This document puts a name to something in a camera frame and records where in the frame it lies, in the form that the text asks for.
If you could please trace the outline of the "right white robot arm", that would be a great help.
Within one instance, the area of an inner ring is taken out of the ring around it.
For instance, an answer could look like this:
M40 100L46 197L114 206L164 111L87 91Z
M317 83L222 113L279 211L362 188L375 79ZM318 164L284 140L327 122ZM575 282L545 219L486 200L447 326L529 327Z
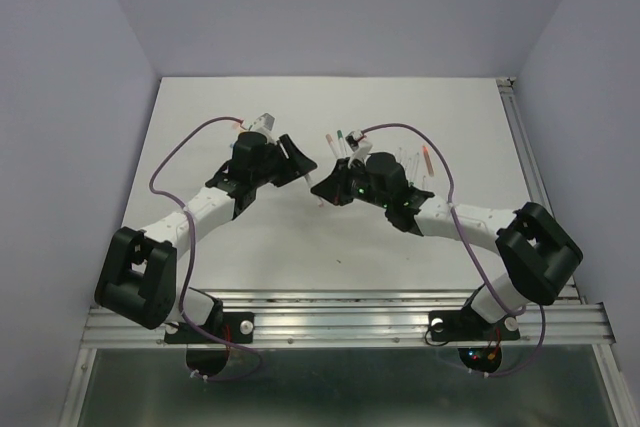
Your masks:
M505 273L485 278L461 310L461 328L472 337L484 336L529 303L553 304L584 258L542 205L527 202L509 210L454 204L411 185L389 153L374 153L365 162L340 159L311 192L335 206L359 200L380 207L401 232L456 240L467 251L479 247L499 256Z

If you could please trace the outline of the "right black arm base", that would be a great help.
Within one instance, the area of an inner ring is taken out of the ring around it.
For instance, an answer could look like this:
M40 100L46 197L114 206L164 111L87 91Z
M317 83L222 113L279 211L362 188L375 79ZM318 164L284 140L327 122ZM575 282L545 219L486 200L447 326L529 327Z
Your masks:
M502 344L521 338L518 322L503 315L497 321L486 321L466 303L458 310L431 311L423 335L426 345L445 347L453 343L473 343L458 347L463 366L486 377L496 374L503 359Z

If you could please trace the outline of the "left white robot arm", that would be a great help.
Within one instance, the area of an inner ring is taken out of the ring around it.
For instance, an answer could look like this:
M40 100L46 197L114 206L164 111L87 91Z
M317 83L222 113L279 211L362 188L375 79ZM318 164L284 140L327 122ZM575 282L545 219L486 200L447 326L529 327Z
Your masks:
M184 308L197 308L188 329L199 340L215 339L222 329L221 302L185 294L178 286L177 264L186 254L195 261L195 245L213 230L235 220L256 199L257 189L285 186L317 168L291 140L243 132L231 158L188 202L139 230L118 229L112 236L95 289L95 302L130 321L155 329L183 319Z

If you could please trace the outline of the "orange highlighter pen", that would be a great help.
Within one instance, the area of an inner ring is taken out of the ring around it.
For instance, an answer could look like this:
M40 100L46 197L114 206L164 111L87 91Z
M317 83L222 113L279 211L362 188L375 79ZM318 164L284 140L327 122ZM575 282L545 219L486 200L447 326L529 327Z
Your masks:
M423 158L425 161L427 175L433 178L435 176L435 172L434 172L433 164L431 161L429 149L426 145L422 146L422 152L423 152Z

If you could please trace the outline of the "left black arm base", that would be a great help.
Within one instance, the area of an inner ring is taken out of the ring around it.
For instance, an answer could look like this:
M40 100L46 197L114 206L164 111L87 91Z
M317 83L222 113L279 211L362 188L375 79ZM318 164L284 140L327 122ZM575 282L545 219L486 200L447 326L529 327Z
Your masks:
M227 312L221 299L190 288L184 307L175 306L164 323L164 342L184 346L185 365L193 379L207 384L246 379L263 367L252 347L255 313Z

